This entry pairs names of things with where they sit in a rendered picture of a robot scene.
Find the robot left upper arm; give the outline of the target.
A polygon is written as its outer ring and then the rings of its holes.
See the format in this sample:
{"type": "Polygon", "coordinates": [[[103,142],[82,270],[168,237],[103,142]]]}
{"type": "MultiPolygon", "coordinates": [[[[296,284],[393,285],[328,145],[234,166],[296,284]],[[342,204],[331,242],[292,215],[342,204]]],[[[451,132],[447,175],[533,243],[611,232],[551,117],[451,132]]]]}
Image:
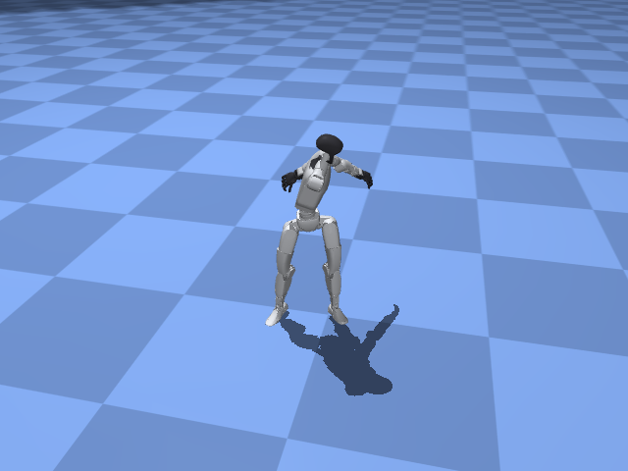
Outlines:
{"type": "Polygon", "coordinates": [[[345,168],[343,167],[343,165],[342,165],[342,163],[341,163],[341,160],[342,160],[342,159],[341,159],[340,157],[338,157],[338,156],[336,156],[336,155],[335,155],[335,156],[334,156],[334,160],[333,160],[333,164],[331,164],[331,167],[333,167],[337,173],[340,173],[340,172],[342,172],[342,171],[347,170],[347,169],[345,169],[345,168]]]}

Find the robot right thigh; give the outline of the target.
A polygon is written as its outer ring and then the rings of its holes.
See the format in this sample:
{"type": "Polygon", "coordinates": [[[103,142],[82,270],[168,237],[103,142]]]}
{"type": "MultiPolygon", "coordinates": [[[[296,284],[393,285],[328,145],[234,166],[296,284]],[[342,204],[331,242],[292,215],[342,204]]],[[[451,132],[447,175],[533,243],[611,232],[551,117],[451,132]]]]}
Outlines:
{"type": "Polygon", "coordinates": [[[296,219],[285,222],[280,244],[277,248],[277,269],[284,279],[291,279],[295,272],[295,268],[290,262],[298,235],[299,228],[296,219]]]}

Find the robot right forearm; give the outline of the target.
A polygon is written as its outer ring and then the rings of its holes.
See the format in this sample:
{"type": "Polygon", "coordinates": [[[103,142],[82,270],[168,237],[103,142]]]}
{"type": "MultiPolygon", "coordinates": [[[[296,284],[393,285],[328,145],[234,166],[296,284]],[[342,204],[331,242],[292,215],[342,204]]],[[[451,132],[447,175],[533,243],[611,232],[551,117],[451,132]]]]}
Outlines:
{"type": "MultiPolygon", "coordinates": [[[[323,155],[323,153],[324,153],[324,151],[319,150],[319,151],[317,151],[317,152],[316,152],[316,153],[315,153],[315,154],[314,154],[311,158],[312,158],[312,159],[316,159],[319,155],[321,155],[321,156],[322,156],[322,155],[323,155]]],[[[302,167],[299,167],[299,168],[296,170],[296,171],[297,171],[297,176],[300,176],[300,175],[303,175],[303,174],[304,174],[304,171],[305,171],[305,168],[306,168],[306,166],[307,166],[308,162],[309,162],[309,161],[307,161],[305,164],[303,164],[303,166],[302,166],[302,167]]]]}

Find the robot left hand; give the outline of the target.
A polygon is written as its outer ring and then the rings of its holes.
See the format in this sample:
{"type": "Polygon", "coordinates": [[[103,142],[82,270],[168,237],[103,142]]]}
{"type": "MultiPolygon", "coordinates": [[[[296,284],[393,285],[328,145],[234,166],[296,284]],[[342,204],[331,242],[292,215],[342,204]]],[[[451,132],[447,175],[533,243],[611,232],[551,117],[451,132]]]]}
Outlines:
{"type": "Polygon", "coordinates": [[[358,179],[363,180],[364,182],[366,182],[367,185],[368,185],[368,188],[370,188],[373,185],[373,183],[372,183],[373,180],[372,180],[371,174],[366,172],[366,171],[363,171],[363,170],[362,170],[362,173],[363,173],[363,176],[358,175],[356,177],[358,179]]]}

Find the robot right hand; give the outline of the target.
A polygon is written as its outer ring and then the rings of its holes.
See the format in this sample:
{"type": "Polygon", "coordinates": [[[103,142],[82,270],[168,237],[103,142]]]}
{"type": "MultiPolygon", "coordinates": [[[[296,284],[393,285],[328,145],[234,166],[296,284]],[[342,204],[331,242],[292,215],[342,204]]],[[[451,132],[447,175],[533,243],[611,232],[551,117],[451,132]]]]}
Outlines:
{"type": "Polygon", "coordinates": [[[287,173],[286,175],[282,176],[282,187],[283,187],[284,191],[287,191],[286,188],[289,186],[288,192],[290,192],[291,188],[292,188],[292,185],[297,180],[301,180],[302,179],[303,175],[297,176],[297,171],[296,170],[294,170],[294,172],[290,172],[290,173],[287,173]]]}

